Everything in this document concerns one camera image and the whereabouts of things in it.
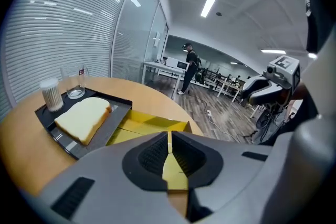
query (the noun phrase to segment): black pants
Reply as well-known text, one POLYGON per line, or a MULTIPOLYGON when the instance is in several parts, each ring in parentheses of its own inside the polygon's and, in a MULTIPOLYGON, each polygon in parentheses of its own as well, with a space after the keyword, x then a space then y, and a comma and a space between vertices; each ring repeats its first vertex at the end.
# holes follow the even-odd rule
POLYGON ((183 92, 186 91, 186 89, 188 88, 189 83, 191 82, 191 79, 195 75, 196 71, 197 71, 197 69, 188 69, 188 71, 184 75, 183 87, 182 87, 181 91, 183 91, 183 92))

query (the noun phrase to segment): white desk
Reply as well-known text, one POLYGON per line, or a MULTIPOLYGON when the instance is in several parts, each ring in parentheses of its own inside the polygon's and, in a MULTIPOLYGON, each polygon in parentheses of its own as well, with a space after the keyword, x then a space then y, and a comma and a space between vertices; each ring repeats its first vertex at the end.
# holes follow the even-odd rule
POLYGON ((220 83, 223 84, 222 87, 221 87, 221 89, 219 90, 219 93, 218 93, 218 95, 217 95, 217 98, 220 96, 220 94, 221 94, 221 92, 222 92, 222 90, 223 90, 223 88, 224 88, 225 85, 226 85, 227 87, 226 87, 226 90, 225 90, 224 95, 226 95, 226 93, 227 93, 227 89, 228 89, 229 87, 234 88, 234 89, 237 90, 237 92, 236 92, 236 94, 235 94, 235 96, 233 97, 232 102, 231 102, 231 103, 233 103, 233 102, 235 101, 235 99, 236 99, 236 97, 237 97, 239 91, 240 91, 240 88, 239 88, 239 87, 236 87, 236 86, 233 86, 232 84, 230 84, 230 83, 228 83, 228 82, 226 82, 226 81, 224 81, 224 80, 221 80, 221 79, 215 79, 215 81, 214 81, 214 85, 216 85, 216 80, 218 80, 220 83))
POLYGON ((159 71, 164 70, 164 71, 169 71, 169 72, 176 73, 176 74, 179 75, 179 77, 177 78, 177 82, 175 84, 175 88, 174 88, 172 97, 171 97, 175 101, 177 87, 179 86, 178 84, 181 80, 181 75, 184 74, 185 71, 181 70, 181 69, 173 68, 173 67, 168 67, 168 66, 165 66, 164 64, 158 63, 158 62, 144 62, 143 63, 141 84, 145 84, 146 67, 154 67, 155 69, 158 69, 159 71))

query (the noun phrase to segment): wooden floor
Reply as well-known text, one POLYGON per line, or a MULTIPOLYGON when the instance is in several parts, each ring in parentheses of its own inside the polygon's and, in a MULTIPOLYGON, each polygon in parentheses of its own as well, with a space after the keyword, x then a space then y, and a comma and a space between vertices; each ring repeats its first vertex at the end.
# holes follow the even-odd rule
MULTIPOLYGON (((159 76, 149 82, 147 86, 170 97, 175 84, 176 79, 159 76)), ((231 103, 232 99, 223 94, 217 98, 217 92, 194 84, 190 84, 187 91, 184 95, 176 94, 176 102, 193 118, 205 136, 235 141, 228 135, 231 134, 241 143, 251 143, 250 139, 241 137, 241 135, 249 135, 255 130, 255 122, 249 118, 253 112, 251 108, 243 108, 237 101, 231 103), (212 113, 213 122, 225 133, 209 122, 206 112, 208 109, 212 113)))

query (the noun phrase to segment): black tray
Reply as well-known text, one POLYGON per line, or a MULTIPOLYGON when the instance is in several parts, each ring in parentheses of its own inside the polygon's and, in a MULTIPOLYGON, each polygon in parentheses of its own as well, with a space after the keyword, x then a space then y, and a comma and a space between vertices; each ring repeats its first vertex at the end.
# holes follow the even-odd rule
POLYGON ((132 101, 93 91, 87 88, 85 89, 85 94, 81 98, 70 99, 65 92, 62 94, 62 99, 64 105, 59 111, 50 112, 47 109, 47 106, 43 105, 37 109, 35 113, 51 137, 75 159, 80 159, 90 151, 105 146, 127 112, 132 109, 132 101), (89 145, 83 146, 81 143, 74 140, 70 135, 59 129, 56 126, 54 120, 64 112, 67 112, 74 104, 82 101, 87 97, 99 97, 109 101, 112 107, 112 112, 96 131, 89 145))

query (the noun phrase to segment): office desk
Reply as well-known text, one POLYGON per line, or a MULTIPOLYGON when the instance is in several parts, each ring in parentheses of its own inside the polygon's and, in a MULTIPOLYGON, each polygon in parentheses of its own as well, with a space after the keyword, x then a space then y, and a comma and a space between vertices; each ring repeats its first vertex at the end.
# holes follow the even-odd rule
MULTIPOLYGON (((202 131, 178 104, 164 94, 136 82, 115 78, 88 78, 87 87, 133 101, 133 109, 172 120, 190 122, 194 134, 202 131)), ((65 87, 59 84, 60 92, 65 87)), ((37 91, 13 108, 0 124, 0 155, 12 181, 33 195, 63 170, 75 163, 47 133, 35 110, 44 105, 37 91)), ((170 195, 171 200, 185 210, 187 192, 170 195)))
POLYGON ((181 75, 184 74, 185 71, 181 70, 181 69, 178 69, 178 68, 168 67, 168 66, 165 66, 164 64, 158 63, 158 62, 144 62, 143 63, 141 84, 145 83, 146 67, 154 67, 154 68, 158 69, 159 71, 164 70, 164 71, 168 71, 168 72, 172 72, 172 73, 177 73, 179 75, 179 77, 177 78, 177 82, 175 84, 175 87, 174 87, 173 94, 172 94, 172 99, 175 101, 177 87, 179 86, 178 84, 180 83, 181 75))
POLYGON ((236 94, 235 94, 235 96, 233 97, 232 102, 231 102, 231 103, 233 103, 233 102, 235 101, 235 99, 237 98, 237 96, 238 96, 238 93, 239 93, 239 91, 240 91, 240 88, 239 88, 239 87, 236 87, 236 86, 233 86, 232 84, 230 84, 230 83, 228 83, 228 82, 226 82, 226 81, 224 81, 224 80, 221 80, 221 79, 215 79, 215 81, 214 81, 214 85, 215 85, 215 83, 216 83, 216 80, 218 80, 220 83, 223 84, 222 87, 221 87, 221 89, 219 90, 219 93, 218 93, 218 95, 217 95, 217 98, 220 96, 220 94, 221 94, 221 92, 222 92, 222 90, 223 90, 223 88, 224 88, 225 85, 226 85, 227 87, 226 87, 226 90, 225 90, 225 92, 224 92, 224 95, 226 95, 227 90, 228 90, 229 87, 231 87, 231 88, 237 90, 237 92, 236 92, 236 94))

